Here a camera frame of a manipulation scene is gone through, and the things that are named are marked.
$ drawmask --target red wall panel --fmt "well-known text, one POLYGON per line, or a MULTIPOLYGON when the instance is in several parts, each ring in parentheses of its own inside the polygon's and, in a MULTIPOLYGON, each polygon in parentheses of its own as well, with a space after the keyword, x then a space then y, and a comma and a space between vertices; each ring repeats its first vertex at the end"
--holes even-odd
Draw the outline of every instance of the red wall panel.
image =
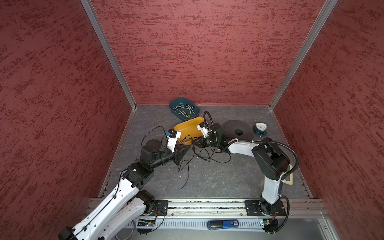
POLYGON ((56 239, 97 197, 130 106, 80 1, 0 13, 0 238, 56 239))
POLYGON ((324 0, 93 0, 137 103, 268 105, 324 0))
POLYGON ((342 239, 384 235, 383 12, 340 0, 275 108, 342 239))

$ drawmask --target blue device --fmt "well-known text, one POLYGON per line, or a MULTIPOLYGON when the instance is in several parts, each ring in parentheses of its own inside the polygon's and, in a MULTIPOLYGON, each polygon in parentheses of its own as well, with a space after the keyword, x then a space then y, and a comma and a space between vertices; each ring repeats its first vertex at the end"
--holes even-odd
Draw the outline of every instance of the blue device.
POLYGON ((207 222, 207 228, 209 230, 226 229, 226 228, 234 228, 234 227, 239 227, 239 221, 236 219, 213 220, 213 221, 207 222))

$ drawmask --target yellow plastic tray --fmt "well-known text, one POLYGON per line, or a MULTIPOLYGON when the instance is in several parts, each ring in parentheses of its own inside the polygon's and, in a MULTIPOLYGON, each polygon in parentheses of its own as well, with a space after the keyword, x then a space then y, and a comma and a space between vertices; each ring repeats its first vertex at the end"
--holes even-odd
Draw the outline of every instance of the yellow plastic tray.
MULTIPOLYGON (((191 135, 191 137, 203 136, 203 133, 197 129, 197 125, 202 122, 204 122, 204 118, 197 117, 177 124, 174 129, 181 132, 181 137, 178 139, 178 141, 181 143, 181 141, 188 135, 191 135)), ((183 144, 190 145, 191 143, 191 140, 185 140, 183 144)))

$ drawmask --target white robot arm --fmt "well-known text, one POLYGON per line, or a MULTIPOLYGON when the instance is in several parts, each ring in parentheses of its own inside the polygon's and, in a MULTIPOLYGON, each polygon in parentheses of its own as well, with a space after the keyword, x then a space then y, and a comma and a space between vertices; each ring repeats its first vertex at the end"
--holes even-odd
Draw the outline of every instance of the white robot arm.
MULTIPOLYGON (((204 138, 207 138, 208 141, 200 138, 192 141, 193 144, 205 147, 205 144, 214 142, 216 146, 219 146, 216 130, 210 131, 211 139, 208 139, 209 136, 205 134, 204 138)), ((120 176, 119 183, 114 190, 84 220, 74 227, 65 227, 60 232, 59 239, 110 240, 136 217, 143 213, 151 213, 154 207, 154 197, 147 191, 140 191, 140 189, 153 177, 156 167, 169 161, 173 161, 177 165, 180 164, 190 146, 176 144, 176 139, 180 137, 179 133, 173 129, 169 130, 167 138, 170 141, 166 149, 162 148, 160 141, 149 140, 141 149, 140 159, 131 164, 127 171, 120 176)), ((268 138, 258 142, 231 139, 221 146, 224 148, 220 151, 229 151, 255 158, 265 175, 264 189, 258 206, 259 211, 264 215, 275 213, 277 203, 282 197, 283 180, 298 168, 297 154, 285 144, 274 142, 268 138), (295 166, 289 171, 287 169, 290 161, 278 145, 289 149, 296 159, 295 166)), ((287 216, 279 229, 285 224, 287 216)))

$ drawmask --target gray floor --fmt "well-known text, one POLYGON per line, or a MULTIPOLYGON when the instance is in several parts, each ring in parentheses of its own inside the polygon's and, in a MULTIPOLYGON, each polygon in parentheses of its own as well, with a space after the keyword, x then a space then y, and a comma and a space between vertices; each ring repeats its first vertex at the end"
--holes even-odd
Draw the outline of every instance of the gray floor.
MULTIPOLYGON (((255 121, 268 125, 267 137, 275 141, 282 141, 272 115, 267 107, 249 106, 199 106, 200 116, 209 111, 213 121, 225 126, 230 120, 242 120, 252 126, 255 121)), ((141 140, 152 128, 162 125, 166 130, 173 128, 181 121, 174 116, 168 106, 143 105, 138 106, 127 140, 123 147, 120 159, 116 164, 114 175, 109 187, 104 193, 109 194, 118 182, 119 173, 127 168, 136 158, 140 157, 141 140)), ((162 129, 155 130, 147 136, 144 143, 150 139, 160 140, 162 129)), ((183 159, 190 159, 192 150, 183 159)), ((170 162, 155 170, 155 176, 144 187, 156 198, 169 197, 231 197, 231 198, 258 198, 263 190, 264 175, 261 173, 255 159, 240 154, 231 154, 230 162, 220 164, 214 161, 206 162, 194 157, 190 162, 190 173, 187 185, 180 189, 187 180, 187 167, 177 172, 177 166, 170 162)), ((217 153, 213 156, 218 161, 227 161, 228 154, 217 153)), ((301 172, 294 173, 294 184, 284 184, 282 194, 288 198, 308 198, 303 190, 301 172)))

